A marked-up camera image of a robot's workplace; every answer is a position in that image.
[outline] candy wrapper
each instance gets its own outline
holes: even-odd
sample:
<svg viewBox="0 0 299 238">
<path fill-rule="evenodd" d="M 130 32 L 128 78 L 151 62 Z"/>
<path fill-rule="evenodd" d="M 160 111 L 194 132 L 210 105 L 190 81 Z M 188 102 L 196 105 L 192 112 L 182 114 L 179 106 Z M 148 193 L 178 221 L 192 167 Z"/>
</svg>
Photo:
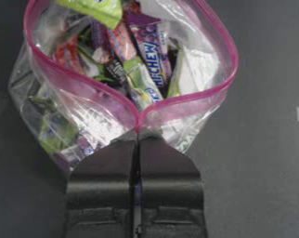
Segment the candy wrapper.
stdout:
<svg viewBox="0 0 299 238">
<path fill-rule="evenodd" d="M 122 0 L 58 0 L 59 4 L 91 15 L 115 29 L 123 19 Z"/>
<path fill-rule="evenodd" d="M 108 36 L 115 54 L 124 62 L 132 60 L 136 57 L 136 48 L 132 43 L 128 28 L 124 22 L 122 22 L 115 30 L 108 30 Z"/>
<path fill-rule="evenodd" d="M 150 68 L 155 84 L 164 88 L 172 75 L 168 60 L 168 31 L 167 21 L 144 14 L 131 14 L 130 24 L 132 33 L 142 50 L 142 55 Z"/>
<path fill-rule="evenodd" d="M 84 74 L 79 59 L 79 38 L 72 39 L 56 50 L 54 60 L 64 67 Z"/>
<path fill-rule="evenodd" d="M 79 129 L 58 112 L 44 116 L 40 142 L 50 154 L 63 151 L 74 145 L 79 137 Z"/>
<path fill-rule="evenodd" d="M 106 47 L 108 44 L 106 26 L 98 21 L 92 20 L 92 36 L 94 36 L 94 49 Z"/>
<path fill-rule="evenodd" d="M 147 66 L 139 57 L 126 61 L 124 69 L 130 76 L 134 102 L 139 109 L 144 111 L 151 104 L 164 99 L 163 95 L 150 77 Z"/>
</svg>

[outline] plastic zipper bag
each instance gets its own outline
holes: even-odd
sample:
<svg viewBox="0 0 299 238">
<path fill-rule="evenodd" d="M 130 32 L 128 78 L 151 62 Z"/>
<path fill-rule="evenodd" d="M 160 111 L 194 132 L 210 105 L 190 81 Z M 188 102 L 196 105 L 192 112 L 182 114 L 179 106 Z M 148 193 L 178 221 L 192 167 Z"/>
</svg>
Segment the plastic zipper bag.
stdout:
<svg viewBox="0 0 299 238">
<path fill-rule="evenodd" d="M 134 6 L 139 4 L 130 2 L 138 14 L 139 9 Z M 94 16 L 62 7 L 54 1 L 30 1 L 27 40 L 12 73 L 10 92 L 35 137 L 66 172 L 71 172 L 83 158 L 134 129 L 138 133 L 143 129 L 154 130 L 174 148 L 187 152 L 211 114 L 226 100 L 238 72 L 238 50 L 211 7 L 203 0 L 143 0 L 140 4 L 142 14 L 150 16 L 147 21 L 140 19 L 140 29 L 144 24 L 151 24 L 147 32 L 167 29 L 167 37 L 159 40 L 167 40 L 168 49 L 178 50 L 172 74 L 167 77 L 168 91 L 166 86 L 158 85 L 162 93 L 156 89 L 148 90 L 148 85 L 143 90 L 143 82 L 136 81 L 139 75 L 135 73 L 152 78 L 155 74 L 148 61 L 152 55 L 147 58 L 148 52 L 144 51 L 148 46 L 140 48 L 142 39 L 139 46 L 131 48 L 138 40 L 132 29 L 123 32 L 132 36 L 131 40 L 124 38 L 122 41 L 124 47 L 119 51 L 112 44 L 115 50 L 110 52 L 118 56 L 122 53 L 119 60 L 127 74 L 119 83 L 126 86 L 116 90 L 110 81 L 103 84 L 103 79 L 92 80 L 91 75 L 98 75 L 102 68 L 83 73 L 88 60 L 108 62 L 100 51 L 108 50 L 106 44 L 111 44 L 111 40 L 115 43 L 119 40 L 116 29 L 122 28 L 124 21 L 116 29 L 104 30 L 99 25 L 94 28 L 94 33 L 107 31 L 112 38 L 110 43 L 102 42 L 102 50 L 94 52 L 91 58 L 78 59 L 76 35 L 94 24 Z M 160 27 L 156 22 L 167 24 Z M 64 55 L 70 56 L 68 60 L 56 59 Z M 140 65 L 135 72 L 134 67 L 127 67 L 130 62 L 124 63 L 130 58 Z M 146 97 L 150 104 L 136 103 Z"/>
</svg>

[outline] clear plastic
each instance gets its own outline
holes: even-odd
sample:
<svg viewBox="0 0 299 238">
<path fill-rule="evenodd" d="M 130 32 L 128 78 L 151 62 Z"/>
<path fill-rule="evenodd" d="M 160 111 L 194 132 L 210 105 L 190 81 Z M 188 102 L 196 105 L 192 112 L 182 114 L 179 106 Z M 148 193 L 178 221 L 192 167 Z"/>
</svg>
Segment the clear plastic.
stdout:
<svg viewBox="0 0 299 238">
<path fill-rule="evenodd" d="M 144 128 L 156 131 L 186 152 L 226 100 L 238 71 L 238 50 L 212 9 L 203 0 L 150 0 L 142 4 L 144 13 L 171 20 L 170 36 L 183 46 L 190 64 L 191 78 L 183 85 L 192 82 L 196 86 L 188 88 L 188 94 L 139 112 L 120 92 L 51 58 L 55 47 L 82 30 L 90 17 L 48 0 L 30 1 L 27 42 L 10 91 L 35 137 L 66 172 L 135 128 L 138 133 Z"/>
</svg>

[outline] candy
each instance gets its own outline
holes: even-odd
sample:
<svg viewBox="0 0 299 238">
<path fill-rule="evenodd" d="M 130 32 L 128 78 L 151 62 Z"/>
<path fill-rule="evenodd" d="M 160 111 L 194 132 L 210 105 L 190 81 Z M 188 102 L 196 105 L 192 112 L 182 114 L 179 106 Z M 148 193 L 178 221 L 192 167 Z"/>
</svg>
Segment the candy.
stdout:
<svg viewBox="0 0 299 238">
<path fill-rule="evenodd" d="M 132 88 L 132 99 L 139 109 L 144 111 L 148 106 L 162 101 L 163 95 L 150 77 L 150 71 L 140 57 L 124 62 Z"/>
<path fill-rule="evenodd" d="M 168 59 L 168 22 L 144 14 L 131 14 L 132 33 L 150 68 L 150 75 L 159 87 L 168 85 L 172 75 Z"/>
<path fill-rule="evenodd" d="M 54 60 L 62 66 L 84 74 L 79 60 L 79 38 L 76 36 L 56 50 Z"/>
<path fill-rule="evenodd" d="M 131 60 L 136 57 L 136 49 L 132 43 L 131 35 L 127 29 L 127 25 L 122 22 L 115 30 L 108 30 L 108 36 L 115 54 L 120 60 Z"/>
<path fill-rule="evenodd" d="M 59 4 L 91 15 L 111 29 L 123 19 L 122 0 L 58 0 Z"/>
<path fill-rule="evenodd" d="M 44 116 L 40 142 L 50 154 L 62 152 L 76 142 L 79 136 L 78 127 L 68 122 L 59 112 Z"/>
<path fill-rule="evenodd" d="M 94 33 L 94 48 L 98 49 L 104 47 L 108 39 L 107 39 L 107 29 L 106 26 L 98 21 L 92 21 L 92 33 Z"/>
</svg>

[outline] dark gray table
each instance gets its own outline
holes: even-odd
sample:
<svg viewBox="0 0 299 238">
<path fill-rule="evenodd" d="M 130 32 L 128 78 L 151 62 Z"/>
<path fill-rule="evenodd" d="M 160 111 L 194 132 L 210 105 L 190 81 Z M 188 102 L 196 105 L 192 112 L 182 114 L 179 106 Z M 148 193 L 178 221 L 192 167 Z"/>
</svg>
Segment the dark gray table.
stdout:
<svg viewBox="0 0 299 238">
<path fill-rule="evenodd" d="M 212 238 L 299 238 L 299 0 L 212 0 L 238 80 L 190 152 Z M 26 0 L 0 1 L 0 238 L 60 238 L 64 179 L 8 95 Z"/>
</svg>

